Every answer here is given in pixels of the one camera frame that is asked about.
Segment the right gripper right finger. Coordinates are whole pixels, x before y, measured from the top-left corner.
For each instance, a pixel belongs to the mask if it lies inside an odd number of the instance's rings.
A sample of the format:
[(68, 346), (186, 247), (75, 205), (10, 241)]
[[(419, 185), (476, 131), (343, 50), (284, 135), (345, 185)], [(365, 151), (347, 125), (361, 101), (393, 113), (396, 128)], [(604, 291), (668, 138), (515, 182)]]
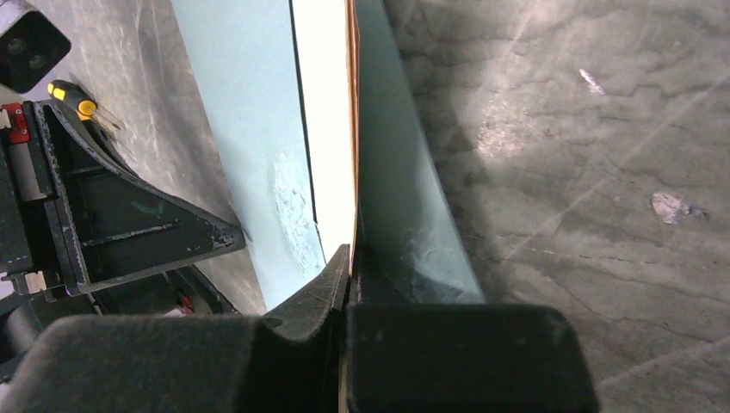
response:
[(575, 329), (544, 305), (420, 304), (369, 251), (346, 310), (351, 412), (597, 412)]

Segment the teal paper envelope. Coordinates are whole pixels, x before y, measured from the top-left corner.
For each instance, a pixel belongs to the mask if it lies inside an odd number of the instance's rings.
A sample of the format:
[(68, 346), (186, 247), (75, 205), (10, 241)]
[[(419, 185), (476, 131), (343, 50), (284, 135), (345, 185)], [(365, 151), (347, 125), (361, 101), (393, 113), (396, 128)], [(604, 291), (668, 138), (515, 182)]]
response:
[[(325, 258), (314, 213), (292, 3), (172, 4), (267, 309)], [(406, 297), (481, 303), (380, 1), (360, 35), (356, 245)]]

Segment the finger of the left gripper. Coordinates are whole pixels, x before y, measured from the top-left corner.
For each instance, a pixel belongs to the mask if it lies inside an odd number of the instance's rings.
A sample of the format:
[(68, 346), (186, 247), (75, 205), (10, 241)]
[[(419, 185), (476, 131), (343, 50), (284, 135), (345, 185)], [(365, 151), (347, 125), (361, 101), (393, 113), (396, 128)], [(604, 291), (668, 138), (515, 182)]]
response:
[(111, 156), (68, 108), (34, 104), (53, 196), (45, 204), (71, 295), (243, 249), (238, 225), (166, 194)]

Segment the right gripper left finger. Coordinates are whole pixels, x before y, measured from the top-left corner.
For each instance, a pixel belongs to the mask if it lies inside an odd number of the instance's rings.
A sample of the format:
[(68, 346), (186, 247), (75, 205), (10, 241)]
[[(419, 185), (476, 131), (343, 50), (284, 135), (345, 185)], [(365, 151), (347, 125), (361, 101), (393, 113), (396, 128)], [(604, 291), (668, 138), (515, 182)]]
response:
[(350, 248), (262, 316), (74, 316), (51, 324), (4, 412), (339, 412)]

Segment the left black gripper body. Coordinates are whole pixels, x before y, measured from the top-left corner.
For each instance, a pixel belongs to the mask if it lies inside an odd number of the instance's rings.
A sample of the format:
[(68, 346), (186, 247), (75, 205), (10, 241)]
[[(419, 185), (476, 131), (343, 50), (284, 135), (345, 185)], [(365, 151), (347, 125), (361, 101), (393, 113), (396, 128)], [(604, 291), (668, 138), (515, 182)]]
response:
[(59, 262), (62, 231), (53, 227), (58, 191), (41, 133), (46, 102), (1, 106), (1, 351), (24, 354), (70, 293)]

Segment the tan decorated letter sheet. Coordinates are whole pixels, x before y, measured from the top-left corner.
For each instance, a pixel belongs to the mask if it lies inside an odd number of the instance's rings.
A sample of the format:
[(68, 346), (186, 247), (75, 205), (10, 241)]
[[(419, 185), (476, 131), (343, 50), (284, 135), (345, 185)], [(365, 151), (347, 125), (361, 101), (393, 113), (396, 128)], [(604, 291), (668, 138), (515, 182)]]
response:
[(354, 245), (360, 35), (352, 1), (294, 1), (315, 220), (325, 258)]

